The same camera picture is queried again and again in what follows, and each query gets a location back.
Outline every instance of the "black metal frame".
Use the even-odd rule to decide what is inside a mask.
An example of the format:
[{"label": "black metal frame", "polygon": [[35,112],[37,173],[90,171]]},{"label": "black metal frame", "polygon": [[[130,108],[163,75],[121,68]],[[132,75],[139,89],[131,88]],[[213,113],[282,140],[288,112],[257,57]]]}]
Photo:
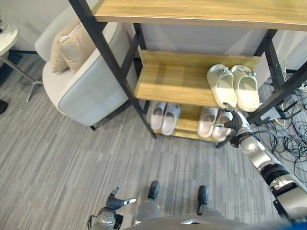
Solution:
[{"label": "black metal frame", "polygon": [[86,0],[69,0],[69,3],[75,10],[77,16],[79,17],[80,21],[86,28],[88,34],[90,35],[91,39],[93,40],[94,44],[96,45],[97,49],[99,50],[101,56],[105,60],[106,64],[109,66],[110,70],[114,74],[116,80],[119,82],[120,86],[122,87],[123,91],[127,95],[130,103],[135,108],[136,112],[140,116],[141,120],[145,124],[146,128],[150,132],[153,138],[156,138],[156,134],[151,129],[147,119],[146,113],[148,110],[148,102],[145,103],[144,109],[141,108],[139,104],[139,100],[134,95],[134,92],[130,85],[128,84],[126,77],[128,75],[128,71],[133,63],[133,58],[135,53],[138,50],[138,46],[140,45],[141,48],[146,48],[145,40],[142,34],[141,25],[138,23],[134,24],[136,34],[133,38],[132,44],[125,56],[125,59],[121,66],[119,66],[112,50],[110,49],[106,39],[102,35],[102,31],[107,25],[108,22],[98,22],[94,17],[90,7],[88,6]]},{"label": "black metal frame", "polygon": [[[115,78],[121,85],[125,94],[128,96],[130,103],[133,105],[138,115],[146,125],[148,131],[151,133],[153,138],[156,138],[156,134],[151,129],[145,114],[147,113],[149,101],[146,101],[144,109],[141,108],[138,99],[135,97],[132,88],[129,86],[126,77],[130,69],[135,53],[140,46],[141,49],[146,49],[146,43],[142,33],[142,27],[139,23],[134,23],[136,34],[133,38],[132,44],[126,54],[126,57],[121,66],[119,66],[116,58],[114,57],[112,50],[102,35],[102,30],[105,28],[108,22],[98,22],[93,16],[91,9],[89,8],[86,0],[69,0],[79,19],[85,26],[87,32],[92,38],[94,44],[98,48],[102,57],[106,61],[110,70],[114,74]],[[269,65],[271,78],[275,92],[272,96],[266,100],[255,112],[250,113],[247,120],[252,123],[260,123],[261,116],[264,115],[271,108],[279,104],[286,96],[290,95],[295,89],[297,89],[304,81],[307,80],[306,74],[306,63],[290,77],[289,80],[285,81],[283,73],[278,61],[278,57],[274,48],[272,39],[277,33],[277,30],[268,30],[262,42],[260,43],[255,56],[261,56],[265,52],[266,59]]]},{"label": "black metal frame", "polygon": [[261,124],[262,120],[260,117],[262,115],[277,104],[280,104],[285,97],[289,96],[307,80],[305,63],[299,70],[292,71],[293,75],[285,81],[272,41],[276,32],[277,30],[268,30],[255,53],[255,56],[261,56],[263,52],[265,53],[275,91],[255,112],[249,114],[247,120],[250,123]]}]

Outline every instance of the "side table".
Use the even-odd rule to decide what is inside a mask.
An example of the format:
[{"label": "side table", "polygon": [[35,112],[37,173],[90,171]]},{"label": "side table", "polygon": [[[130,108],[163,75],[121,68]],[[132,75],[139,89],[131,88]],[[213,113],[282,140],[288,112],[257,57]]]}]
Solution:
[{"label": "side table", "polygon": [[29,102],[35,86],[42,85],[43,82],[39,80],[34,80],[28,74],[26,74],[20,68],[18,68],[16,65],[14,65],[8,59],[2,56],[6,51],[8,51],[16,43],[17,39],[18,39],[18,29],[14,25],[8,25],[2,31],[2,33],[0,33],[0,60],[2,60],[4,63],[9,65],[11,68],[19,72],[21,75],[23,75],[25,78],[27,78],[31,82],[31,89],[26,98],[26,101]]}]

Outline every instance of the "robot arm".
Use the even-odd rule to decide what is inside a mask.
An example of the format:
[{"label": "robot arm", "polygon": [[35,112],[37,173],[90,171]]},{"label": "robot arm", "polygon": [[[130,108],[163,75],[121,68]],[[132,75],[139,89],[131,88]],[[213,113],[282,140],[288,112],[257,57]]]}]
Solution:
[{"label": "robot arm", "polygon": [[249,123],[237,109],[227,104],[226,110],[232,113],[233,120],[215,126],[234,130],[230,142],[240,147],[268,184],[278,213],[290,220],[307,217],[306,187],[253,137]]}]

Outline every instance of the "shoe rack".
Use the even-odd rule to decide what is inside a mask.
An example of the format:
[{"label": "shoe rack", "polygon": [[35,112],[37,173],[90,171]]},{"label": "shoe rack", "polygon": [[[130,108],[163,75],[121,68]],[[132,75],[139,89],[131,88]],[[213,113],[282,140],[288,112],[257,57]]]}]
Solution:
[{"label": "shoe rack", "polygon": [[[265,52],[275,92],[248,121],[255,122],[306,80],[307,63],[285,82],[272,43],[277,29],[307,30],[307,4],[292,0],[103,0],[91,10],[86,0],[69,0],[96,47],[128,96],[144,125],[155,138],[147,112],[150,101],[181,105],[181,115],[173,136],[201,139],[197,125],[203,106],[217,106],[207,82],[207,71],[214,64],[237,64],[254,69]],[[133,23],[136,34],[123,61],[117,63],[101,32],[107,22]],[[235,26],[268,29],[255,57],[218,56],[192,53],[149,51],[140,23]],[[143,68],[136,89],[126,81],[135,53],[141,48]],[[141,108],[139,99],[146,100]]]},{"label": "shoe rack", "polygon": [[172,135],[206,141],[215,140],[203,139],[197,134],[201,110],[204,106],[218,107],[207,82],[208,69],[216,63],[228,67],[241,64],[254,69],[260,59],[148,50],[142,50],[141,57],[143,68],[135,96],[143,100],[180,104],[180,117]]}]

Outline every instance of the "table leg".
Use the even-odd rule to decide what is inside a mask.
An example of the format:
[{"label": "table leg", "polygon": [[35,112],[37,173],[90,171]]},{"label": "table leg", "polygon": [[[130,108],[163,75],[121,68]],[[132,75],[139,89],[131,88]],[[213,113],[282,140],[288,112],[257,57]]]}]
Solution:
[{"label": "table leg", "polygon": [[32,94],[33,94],[33,91],[34,91],[34,88],[36,85],[42,85],[43,82],[42,81],[39,81],[39,80],[34,80],[33,78],[31,78],[29,75],[27,75],[26,73],[24,73],[21,69],[19,69],[16,65],[14,65],[12,62],[10,62],[8,59],[0,56],[0,60],[2,60],[4,63],[6,63],[7,65],[9,65],[10,67],[12,67],[14,70],[16,70],[17,72],[19,72],[21,75],[23,75],[25,78],[27,78],[28,80],[31,81],[31,89],[30,89],[30,92],[28,93],[28,96],[27,96],[27,99],[26,101],[29,102]]},{"label": "table leg", "polygon": [[23,75],[25,78],[27,78],[28,80],[30,80],[31,82],[36,82],[33,78],[31,78],[29,75],[27,75],[26,73],[24,73],[21,69],[19,69],[16,65],[14,65],[14,63],[10,62],[8,59],[0,56],[0,60],[2,60],[4,63],[6,63],[8,66],[10,66],[11,68],[13,68],[14,70],[16,70],[17,72],[19,72],[21,75]]}]

